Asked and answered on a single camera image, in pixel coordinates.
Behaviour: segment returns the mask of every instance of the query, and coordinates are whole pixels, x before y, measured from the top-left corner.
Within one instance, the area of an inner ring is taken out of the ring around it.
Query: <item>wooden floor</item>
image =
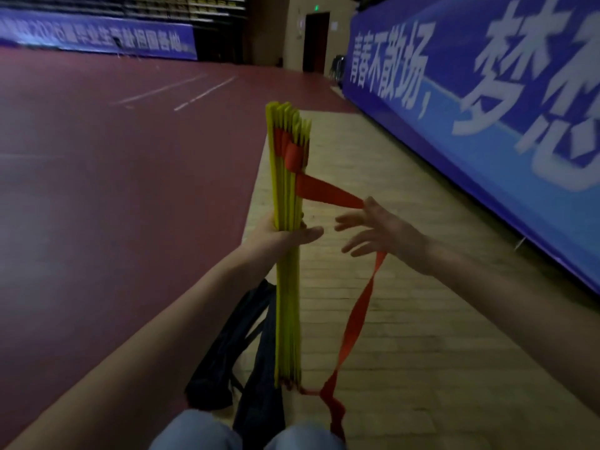
[[[587,301],[566,275],[454,189],[361,114],[312,118],[308,172],[358,196],[374,196],[423,232],[549,293]],[[247,232],[272,208],[263,154]],[[374,256],[350,258],[349,235],[333,232],[341,209],[305,202],[306,223],[324,237],[301,251],[304,386],[319,388],[337,358],[349,310]],[[251,370],[256,343],[240,359]],[[352,449],[600,448],[600,419],[528,355],[435,279],[388,256],[377,275],[361,338],[342,368],[337,397]],[[328,426],[318,398],[289,393],[287,423]]]

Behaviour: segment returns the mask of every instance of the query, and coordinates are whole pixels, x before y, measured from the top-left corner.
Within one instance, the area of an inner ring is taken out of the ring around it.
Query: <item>forearm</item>
[[[600,413],[600,316],[544,296],[445,246],[431,248],[431,272]]]
[[[247,284],[230,254],[47,409],[10,446],[16,449],[142,448]]]

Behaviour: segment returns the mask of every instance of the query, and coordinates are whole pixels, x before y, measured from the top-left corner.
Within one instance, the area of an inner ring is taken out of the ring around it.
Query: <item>person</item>
[[[336,218],[336,231],[365,229],[343,253],[385,251],[454,290],[519,344],[595,413],[600,413],[600,317],[491,271],[422,234],[374,199]],[[10,450],[145,449],[156,423],[181,396],[237,300],[290,248],[313,242],[322,227],[278,232],[262,219],[248,239],[190,290],[135,333],[32,423]],[[152,450],[237,449],[239,439],[207,413],[185,411],[154,439]],[[292,427],[268,449],[338,449],[329,431]]]

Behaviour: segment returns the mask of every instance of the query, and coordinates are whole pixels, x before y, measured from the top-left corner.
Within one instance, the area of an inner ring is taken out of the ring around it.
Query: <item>hand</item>
[[[341,249],[352,257],[360,257],[376,251],[385,251],[398,257],[413,270],[431,275],[429,252],[431,240],[368,197],[362,210],[344,213],[335,220],[337,232],[351,227],[365,226],[368,230],[354,235]]]
[[[277,230],[273,213],[270,213],[256,224],[236,253],[246,265],[249,280],[255,286],[290,249],[312,243],[321,238],[323,232],[323,227],[306,228],[304,223],[301,229],[293,232]]]

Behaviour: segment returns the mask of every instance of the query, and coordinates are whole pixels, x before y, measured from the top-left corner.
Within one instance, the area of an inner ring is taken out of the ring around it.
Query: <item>red webbing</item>
[[[298,197],[302,197],[307,200],[338,205],[340,207],[356,209],[363,208],[363,201],[357,196],[354,196],[353,194],[350,194],[343,189],[339,189],[338,187],[335,187],[327,182],[302,173],[302,167],[300,167],[300,165],[303,165],[306,162],[305,158],[303,158],[303,149],[290,142],[289,134],[286,131],[283,131],[282,129],[278,130],[276,128],[275,139],[275,153],[284,158],[286,168],[290,172],[296,173],[296,195]],[[319,397],[329,408],[329,414],[331,415],[331,432],[344,442],[346,441],[346,435],[344,434],[344,429],[341,423],[346,414],[346,408],[334,397],[338,372],[342,363],[344,363],[352,351],[352,348],[354,348],[356,340],[358,340],[358,336],[360,336],[361,331],[363,330],[369,302],[371,301],[371,295],[373,294],[375,274],[378,272],[379,267],[381,267],[383,261],[385,260],[385,256],[385,252],[377,253],[375,268],[373,269],[371,279],[369,279],[367,286],[358,297],[358,300],[350,312],[350,317],[348,318],[348,323],[346,324],[346,329],[344,330],[340,353],[338,354],[338,361],[334,372],[326,380],[325,384],[318,392],[306,390],[302,386],[298,389],[298,391],[303,395],[319,395]]]

